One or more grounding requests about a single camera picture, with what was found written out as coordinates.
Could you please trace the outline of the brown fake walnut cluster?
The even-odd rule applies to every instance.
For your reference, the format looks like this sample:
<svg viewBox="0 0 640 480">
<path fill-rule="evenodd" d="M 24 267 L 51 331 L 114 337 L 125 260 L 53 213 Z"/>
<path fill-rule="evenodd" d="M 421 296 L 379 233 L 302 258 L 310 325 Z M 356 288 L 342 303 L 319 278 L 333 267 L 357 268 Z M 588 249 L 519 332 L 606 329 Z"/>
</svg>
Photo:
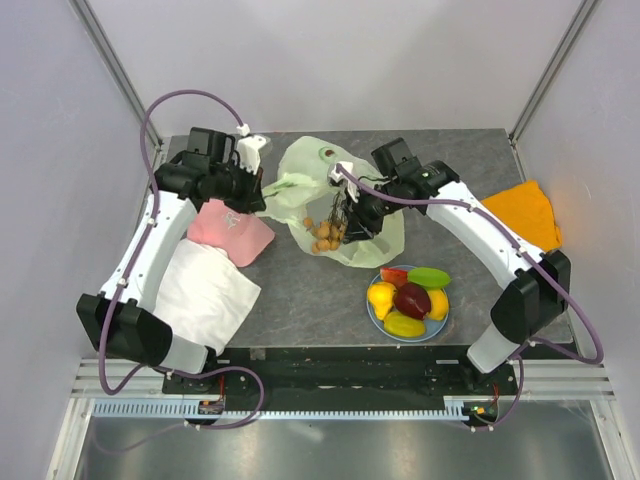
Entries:
<svg viewBox="0 0 640 480">
<path fill-rule="evenodd" d="M 325 205 L 323 218 L 316 218 L 307 214 L 302 219 L 302 225 L 312 237 L 311 253 L 314 255 L 336 251 L 344 243 L 348 226 L 345 213 L 346 196 L 336 193 L 330 204 Z"/>
</svg>

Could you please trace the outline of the pale green plastic bag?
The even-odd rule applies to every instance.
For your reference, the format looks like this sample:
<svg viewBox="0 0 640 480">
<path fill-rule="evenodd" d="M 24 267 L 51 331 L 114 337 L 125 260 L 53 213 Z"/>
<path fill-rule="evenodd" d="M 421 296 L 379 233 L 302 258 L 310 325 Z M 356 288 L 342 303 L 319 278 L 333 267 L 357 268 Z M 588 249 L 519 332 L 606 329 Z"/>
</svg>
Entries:
<svg viewBox="0 0 640 480">
<path fill-rule="evenodd" d="M 351 173 L 368 186 L 381 177 L 371 163 L 351 155 L 345 149 L 316 137 L 303 136 L 290 145 L 279 162 L 277 179 L 263 188 L 266 210 L 260 217 L 288 226 L 300 249 L 312 254 L 319 239 L 314 229 L 305 225 L 307 218 L 315 225 L 331 223 L 335 228 L 354 227 L 356 223 L 344 212 L 350 199 L 343 187 L 329 184 L 329 172 L 335 163 L 346 161 Z M 389 263 L 405 249 L 403 213 L 397 211 L 383 220 L 382 230 L 372 239 L 331 246 L 321 251 L 345 266 L 376 268 Z"/>
</svg>

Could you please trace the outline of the red fake watermelon slice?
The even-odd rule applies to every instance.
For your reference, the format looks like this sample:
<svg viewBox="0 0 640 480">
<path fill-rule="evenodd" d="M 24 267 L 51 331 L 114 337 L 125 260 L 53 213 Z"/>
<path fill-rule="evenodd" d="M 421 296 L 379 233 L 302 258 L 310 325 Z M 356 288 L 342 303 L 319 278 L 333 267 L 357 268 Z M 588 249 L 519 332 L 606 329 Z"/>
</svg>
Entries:
<svg viewBox="0 0 640 480">
<path fill-rule="evenodd" d="M 393 285 L 396 289 L 408 283 L 408 271 L 399 268 L 384 267 L 380 269 L 380 279 Z"/>
</svg>

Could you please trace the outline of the yellow fake pear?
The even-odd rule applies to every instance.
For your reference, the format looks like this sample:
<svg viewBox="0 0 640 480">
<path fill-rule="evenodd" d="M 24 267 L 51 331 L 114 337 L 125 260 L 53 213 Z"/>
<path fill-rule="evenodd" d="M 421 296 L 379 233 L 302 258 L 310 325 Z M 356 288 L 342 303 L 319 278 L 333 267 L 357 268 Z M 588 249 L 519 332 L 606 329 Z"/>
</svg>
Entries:
<svg viewBox="0 0 640 480">
<path fill-rule="evenodd" d="M 383 321 L 393 309 L 396 291 L 393 284 L 384 281 L 374 283 L 368 288 L 367 300 L 378 320 Z"/>
</svg>

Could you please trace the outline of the dark red fake apple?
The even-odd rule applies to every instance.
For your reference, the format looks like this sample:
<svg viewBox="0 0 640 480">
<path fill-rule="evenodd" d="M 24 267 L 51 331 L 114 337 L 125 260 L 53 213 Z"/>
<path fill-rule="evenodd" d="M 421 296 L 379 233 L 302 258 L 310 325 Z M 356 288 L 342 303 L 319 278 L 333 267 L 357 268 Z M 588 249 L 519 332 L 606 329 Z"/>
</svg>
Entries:
<svg viewBox="0 0 640 480">
<path fill-rule="evenodd" d="M 393 304 L 397 311 L 417 320 L 424 320 L 431 310 L 426 290 L 411 282 L 396 291 Z"/>
</svg>

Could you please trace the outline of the yellow green fake starfruit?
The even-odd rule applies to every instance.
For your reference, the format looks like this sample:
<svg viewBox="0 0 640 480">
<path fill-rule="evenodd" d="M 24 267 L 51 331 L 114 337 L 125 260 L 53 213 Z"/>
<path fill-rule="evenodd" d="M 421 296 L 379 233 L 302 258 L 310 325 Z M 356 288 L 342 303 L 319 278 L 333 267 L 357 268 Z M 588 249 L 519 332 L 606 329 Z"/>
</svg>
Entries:
<svg viewBox="0 0 640 480">
<path fill-rule="evenodd" d="M 394 336 L 402 338 L 420 337 L 426 333 L 426 326 L 422 320 L 406 316 L 400 312 L 390 312 L 383 320 L 384 330 Z"/>
</svg>

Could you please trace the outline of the yellow fake lemon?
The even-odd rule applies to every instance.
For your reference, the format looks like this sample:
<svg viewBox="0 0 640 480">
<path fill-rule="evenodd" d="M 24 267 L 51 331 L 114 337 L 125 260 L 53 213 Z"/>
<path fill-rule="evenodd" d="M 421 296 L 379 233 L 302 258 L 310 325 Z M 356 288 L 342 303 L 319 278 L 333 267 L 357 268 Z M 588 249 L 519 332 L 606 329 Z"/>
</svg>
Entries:
<svg viewBox="0 0 640 480">
<path fill-rule="evenodd" d="M 427 317 L 430 320 L 442 321 L 448 315 L 449 301 L 443 289 L 429 289 L 426 291 L 431 302 L 431 310 Z"/>
</svg>

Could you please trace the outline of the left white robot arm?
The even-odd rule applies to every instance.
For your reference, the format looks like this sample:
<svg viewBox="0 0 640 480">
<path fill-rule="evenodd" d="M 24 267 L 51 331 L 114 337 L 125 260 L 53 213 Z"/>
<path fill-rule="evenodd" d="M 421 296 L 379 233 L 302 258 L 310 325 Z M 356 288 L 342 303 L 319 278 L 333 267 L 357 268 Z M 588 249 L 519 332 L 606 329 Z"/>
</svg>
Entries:
<svg viewBox="0 0 640 480">
<path fill-rule="evenodd" d="M 152 172 L 143 217 L 118 266 L 76 312 L 101 361 L 129 360 L 159 370 L 201 374 L 212 348 L 180 337 L 153 313 L 174 251 L 203 204 L 220 200 L 249 214 L 265 210 L 261 156 L 270 141 L 193 128 L 185 150 Z"/>
</svg>

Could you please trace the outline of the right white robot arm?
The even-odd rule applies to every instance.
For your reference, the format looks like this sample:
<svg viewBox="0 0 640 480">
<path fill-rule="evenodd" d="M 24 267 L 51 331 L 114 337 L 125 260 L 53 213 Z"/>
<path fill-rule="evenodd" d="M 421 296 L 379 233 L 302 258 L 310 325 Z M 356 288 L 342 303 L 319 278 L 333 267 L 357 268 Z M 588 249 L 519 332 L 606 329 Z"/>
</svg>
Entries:
<svg viewBox="0 0 640 480">
<path fill-rule="evenodd" d="M 502 293 L 491 323 L 468 348 L 469 367 L 489 374 L 568 308 L 571 263 L 560 251 L 546 253 L 514 233 L 471 193 L 442 161 L 422 163 L 402 138 L 372 153 L 383 181 L 357 178 L 350 162 L 338 162 L 328 178 L 345 187 L 346 242 L 371 240 L 386 216 L 404 207 L 419 210 L 461 241 L 489 270 Z"/>
</svg>

